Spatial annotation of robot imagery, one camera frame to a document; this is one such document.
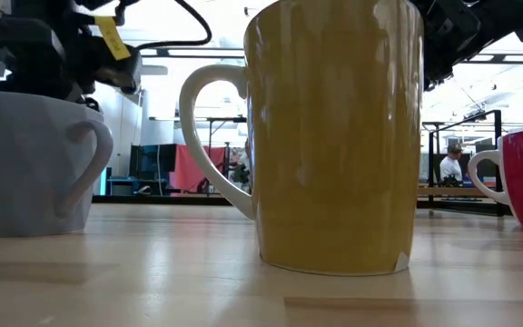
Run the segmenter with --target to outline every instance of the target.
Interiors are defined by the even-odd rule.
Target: desk
[[[134,191],[138,190],[138,180],[134,177],[109,177],[106,179],[108,184],[107,196],[112,195],[133,195]],[[114,193],[115,186],[128,186],[131,191],[128,194]]]
[[[478,196],[486,197],[477,188],[464,187],[420,187],[417,190],[417,195],[450,195],[450,196]]]
[[[408,271],[325,277],[262,263],[232,207],[95,204],[83,233],[0,239],[0,326],[523,326],[513,219],[416,225]]]

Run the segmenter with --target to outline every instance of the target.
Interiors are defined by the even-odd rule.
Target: red mug white handle
[[[490,160],[492,163],[497,164],[501,167],[501,151],[500,150],[489,150],[482,151],[474,155],[468,163],[469,177],[471,182],[487,197],[496,200],[499,203],[510,205],[509,195],[507,191],[495,192],[490,190],[484,183],[478,178],[478,164],[483,160]]]
[[[82,122],[71,124],[66,133],[68,139],[74,143],[81,143],[90,133],[96,134],[96,151],[92,161],[82,175],[68,188],[68,191],[55,205],[55,212],[59,217],[65,217],[74,206],[82,199],[84,193],[92,186],[96,178],[108,164],[113,153],[113,135],[110,129],[100,121],[88,119]]]

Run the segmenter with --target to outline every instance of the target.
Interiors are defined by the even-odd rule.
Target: gray mug
[[[0,92],[0,237],[85,227],[113,150],[103,120],[80,104]]]

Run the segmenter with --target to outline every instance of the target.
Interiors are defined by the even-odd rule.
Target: person
[[[249,181],[247,183],[247,190],[246,192],[251,194],[252,193],[252,162],[250,161],[250,151],[252,149],[250,148],[250,139],[245,139],[245,151],[243,151],[242,154],[242,162],[245,165],[245,169],[249,172]]]
[[[447,147],[447,156],[441,160],[439,168],[441,170],[441,181],[445,177],[453,175],[458,182],[463,181],[461,174],[461,166],[459,166],[459,158],[461,158],[461,145],[452,144]]]

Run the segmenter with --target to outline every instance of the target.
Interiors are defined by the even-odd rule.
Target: white mug handle
[[[247,82],[242,67],[229,64],[213,64],[194,71],[185,81],[179,96],[179,115],[185,143],[203,174],[246,217],[254,220],[252,197],[228,181],[217,170],[202,147],[195,128],[194,108],[199,92],[209,83],[227,81],[235,85],[241,98],[247,94]]]
[[[96,178],[108,164],[113,153],[113,135],[110,129],[100,121],[88,119],[82,122],[71,124],[66,129],[68,139],[74,143],[81,143],[84,138],[94,131],[96,134],[96,151],[92,161],[82,175],[68,188],[68,191],[55,206],[55,212],[59,217],[64,218],[74,206],[82,199],[84,193],[92,186]]]
[[[505,190],[503,192],[495,192],[490,190],[484,183],[482,183],[478,178],[478,164],[482,160],[490,160],[492,163],[500,165],[501,163],[501,151],[499,150],[489,150],[482,151],[475,154],[468,163],[469,177],[474,185],[487,197],[490,197],[496,200],[499,203],[510,205],[508,192]]]

